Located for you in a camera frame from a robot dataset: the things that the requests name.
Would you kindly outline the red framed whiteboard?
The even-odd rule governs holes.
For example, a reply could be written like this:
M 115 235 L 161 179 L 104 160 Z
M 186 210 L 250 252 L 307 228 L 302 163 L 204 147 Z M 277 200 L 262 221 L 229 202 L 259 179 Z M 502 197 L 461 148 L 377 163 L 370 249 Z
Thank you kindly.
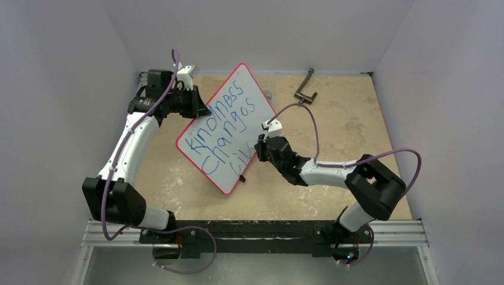
M 176 147 L 228 195 L 256 153 L 261 124 L 275 111 L 244 63 L 232 71 L 206 106 L 210 116 L 192 120 L 177 138 Z

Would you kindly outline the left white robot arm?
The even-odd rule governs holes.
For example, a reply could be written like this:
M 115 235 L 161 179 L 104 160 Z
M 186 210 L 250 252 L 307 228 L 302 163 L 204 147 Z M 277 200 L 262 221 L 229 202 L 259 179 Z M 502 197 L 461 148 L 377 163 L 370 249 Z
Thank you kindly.
M 193 79 L 198 68 L 186 65 L 177 72 L 151 69 L 129 102 L 120 139 L 94 178 L 85 178 L 82 190 L 92 217 L 102 223 L 153 229 L 163 243 L 177 236 L 174 214 L 147 204 L 135 189 L 139 164 L 150 140 L 170 114 L 198 119 L 211 115 Z

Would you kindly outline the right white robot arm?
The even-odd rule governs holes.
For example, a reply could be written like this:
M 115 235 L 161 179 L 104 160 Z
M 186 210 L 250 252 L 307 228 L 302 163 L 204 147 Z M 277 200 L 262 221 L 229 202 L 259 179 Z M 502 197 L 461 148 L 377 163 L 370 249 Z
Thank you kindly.
M 326 185 L 348 189 L 356 199 L 334 225 L 335 237 L 343 242 L 373 220 L 390 218 L 407 190 L 405 182 L 371 155 L 351 162 L 351 167 L 325 167 L 294 152 L 285 137 L 259 135 L 254 146 L 261 162 L 269 162 L 292 185 Z

